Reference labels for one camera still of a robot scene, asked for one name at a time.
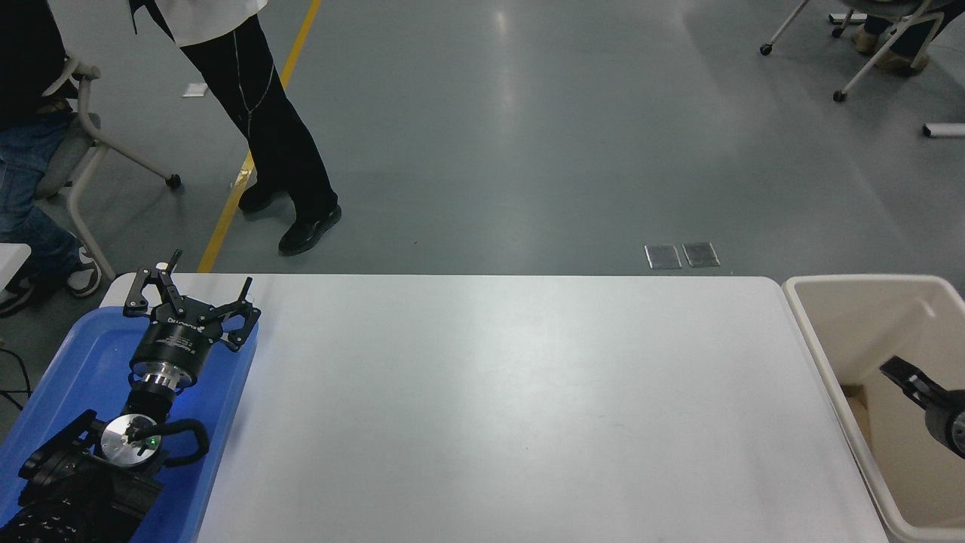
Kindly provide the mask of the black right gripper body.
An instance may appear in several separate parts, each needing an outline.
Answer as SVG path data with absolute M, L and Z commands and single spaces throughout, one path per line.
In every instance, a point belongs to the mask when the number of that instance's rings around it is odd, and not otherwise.
M 928 433 L 956 455 L 964 454 L 964 391 L 946 391 L 947 406 L 931 406 L 926 410 Z

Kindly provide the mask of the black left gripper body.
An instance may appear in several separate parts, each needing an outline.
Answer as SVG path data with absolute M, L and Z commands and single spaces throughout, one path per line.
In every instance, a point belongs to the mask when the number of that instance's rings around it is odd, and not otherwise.
M 142 376 L 166 364 L 183 375 L 199 376 L 211 348 L 222 336 L 223 322 L 224 317 L 218 317 L 205 302 L 187 300 L 183 314 L 171 303 L 155 306 L 132 355 L 131 370 Z

